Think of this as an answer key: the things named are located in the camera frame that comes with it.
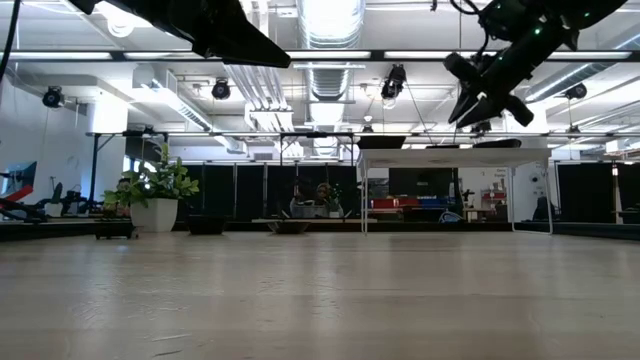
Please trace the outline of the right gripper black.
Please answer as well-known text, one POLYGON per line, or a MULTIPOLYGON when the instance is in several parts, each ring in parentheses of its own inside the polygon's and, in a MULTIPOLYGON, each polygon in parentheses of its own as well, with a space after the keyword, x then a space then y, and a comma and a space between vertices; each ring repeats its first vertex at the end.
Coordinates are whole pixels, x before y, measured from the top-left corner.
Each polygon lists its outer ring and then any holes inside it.
POLYGON ((500 117, 510 112, 522 126, 534 114, 512 91, 555 51, 553 35, 526 34, 493 56, 470 61, 458 53, 449 54, 443 65, 461 85, 448 123, 458 129, 500 117))

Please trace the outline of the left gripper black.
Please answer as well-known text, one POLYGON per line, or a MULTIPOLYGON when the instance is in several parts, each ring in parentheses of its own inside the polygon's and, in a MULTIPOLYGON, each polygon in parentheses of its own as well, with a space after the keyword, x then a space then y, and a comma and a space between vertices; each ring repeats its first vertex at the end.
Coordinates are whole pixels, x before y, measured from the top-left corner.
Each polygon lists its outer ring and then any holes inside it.
POLYGON ((203 58, 216 57, 226 64, 287 68, 290 56, 246 18, 239 1, 204 0, 194 35, 196 13, 172 0, 71 0, 91 15, 107 20, 109 32, 127 37, 138 27, 154 27, 192 41, 192 51, 203 58))

